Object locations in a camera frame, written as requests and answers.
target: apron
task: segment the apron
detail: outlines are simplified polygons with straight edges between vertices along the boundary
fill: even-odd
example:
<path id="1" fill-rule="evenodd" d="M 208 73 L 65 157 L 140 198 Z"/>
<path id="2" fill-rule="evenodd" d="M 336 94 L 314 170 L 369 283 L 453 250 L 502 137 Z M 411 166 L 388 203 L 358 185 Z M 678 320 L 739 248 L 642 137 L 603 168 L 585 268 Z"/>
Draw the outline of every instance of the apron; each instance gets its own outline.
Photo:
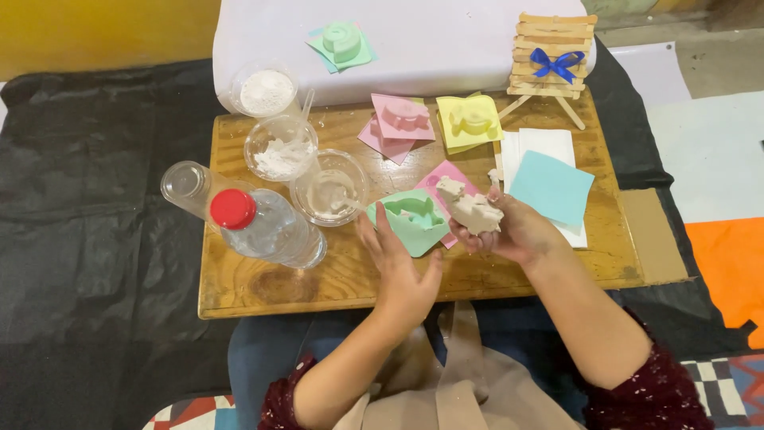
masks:
<path id="1" fill-rule="evenodd" d="M 335 430 L 582 430 L 520 363 L 482 346 L 469 301 L 438 319 L 448 349 L 435 358 L 424 327 L 390 355 Z"/>

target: black plastic sheet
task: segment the black plastic sheet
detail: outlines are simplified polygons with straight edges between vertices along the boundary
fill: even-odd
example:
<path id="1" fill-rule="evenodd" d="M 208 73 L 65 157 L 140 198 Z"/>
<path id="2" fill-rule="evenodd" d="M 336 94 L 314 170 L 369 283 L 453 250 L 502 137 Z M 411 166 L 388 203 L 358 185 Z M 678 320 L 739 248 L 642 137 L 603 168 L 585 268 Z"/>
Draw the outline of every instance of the black plastic sheet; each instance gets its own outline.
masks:
<path id="1" fill-rule="evenodd" d="M 619 184 L 659 188 L 697 275 L 642 100 L 597 47 L 587 84 Z M 228 393 L 237 321 L 197 318 L 202 221 L 159 192 L 173 163 L 209 163 L 226 113 L 212 62 L 29 75 L 2 98 L 0 428 L 136 430 L 172 402 Z M 680 358 L 747 350 L 700 279 L 620 296 Z"/>

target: hand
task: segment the hand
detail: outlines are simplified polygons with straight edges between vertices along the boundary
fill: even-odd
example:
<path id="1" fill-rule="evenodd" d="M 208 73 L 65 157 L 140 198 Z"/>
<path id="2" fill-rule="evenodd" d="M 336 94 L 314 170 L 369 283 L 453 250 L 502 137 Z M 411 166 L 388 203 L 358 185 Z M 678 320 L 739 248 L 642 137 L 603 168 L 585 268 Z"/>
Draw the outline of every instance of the hand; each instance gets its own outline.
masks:
<path id="1" fill-rule="evenodd" d="M 411 255 L 390 228 L 380 202 L 377 231 L 366 213 L 358 218 L 356 230 L 382 275 L 374 310 L 396 324 L 405 337 L 424 321 L 435 303 L 443 276 L 443 255 L 440 249 L 433 251 L 427 271 L 420 275 Z"/>
<path id="2" fill-rule="evenodd" d="M 527 268 L 555 249 L 570 249 L 568 241 L 540 213 L 509 194 L 491 187 L 488 201 L 504 212 L 500 232 L 483 232 L 475 236 L 453 218 L 448 222 L 451 233 L 464 243 L 467 252 L 491 251 Z"/>

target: popsicle stick frame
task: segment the popsicle stick frame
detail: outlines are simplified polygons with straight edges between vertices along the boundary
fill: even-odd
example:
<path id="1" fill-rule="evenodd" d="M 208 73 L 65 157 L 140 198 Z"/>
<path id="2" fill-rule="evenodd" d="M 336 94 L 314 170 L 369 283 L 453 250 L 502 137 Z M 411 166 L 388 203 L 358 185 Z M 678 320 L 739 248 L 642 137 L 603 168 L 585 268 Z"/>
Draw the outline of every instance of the popsicle stick frame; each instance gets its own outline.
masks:
<path id="1" fill-rule="evenodd" d="M 512 74 L 507 94 L 520 96 L 514 103 L 499 112 L 499 118 L 508 115 L 532 96 L 555 97 L 562 108 L 571 117 L 575 125 L 583 130 L 584 123 L 570 107 L 566 97 L 573 100 L 586 88 L 584 78 L 588 75 L 586 62 L 594 39 L 596 15 L 563 18 L 559 16 L 534 16 L 523 12 L 517 23 L 517 36 L 512 55 Z M 568 70 L 575 75 L 573 83 L 568 83 L 554 72 L 537 77 L 534 73 L 542 68 L 541 64 L 530 60 L 530 54 L 540 47 L 554 62 L 563 54 L 572 51 L 584 53 L 584 59 Z"/>

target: blue ribbon bow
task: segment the blue ribbon bow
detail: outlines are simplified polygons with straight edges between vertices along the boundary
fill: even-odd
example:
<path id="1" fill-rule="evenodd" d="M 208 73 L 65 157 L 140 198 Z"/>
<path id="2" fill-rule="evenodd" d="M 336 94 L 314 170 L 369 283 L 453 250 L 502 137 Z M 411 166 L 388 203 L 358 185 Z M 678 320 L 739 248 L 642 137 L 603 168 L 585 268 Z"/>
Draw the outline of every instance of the blue ribbon bow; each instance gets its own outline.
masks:
<path id="1" fill-rule="evenodd" d="M 547 55 L 546 52 L 544 52 L 544 50 L 540 47 L 534 49 L 530 54 L 530 60 L 532 62 L 541 64 L 543 66 L 543 68 L 537 70 L 534 75 L 538 77 L 545 77 L 547 74 L 549 74 L 549 71 L 553 71 L 557 73 L 562 79 L 567 80 L 570 84 L 573 84 L 573 78 L 575 78 L 575 75 L 571 73 L 570 70 L 568 70 L 568 67 L 575 66 L 583 59 L 584 53 L 579 50 L 561 55 L 557 60 L 555 60 L 554 63 L 549 59 L 549 55 Z"/>

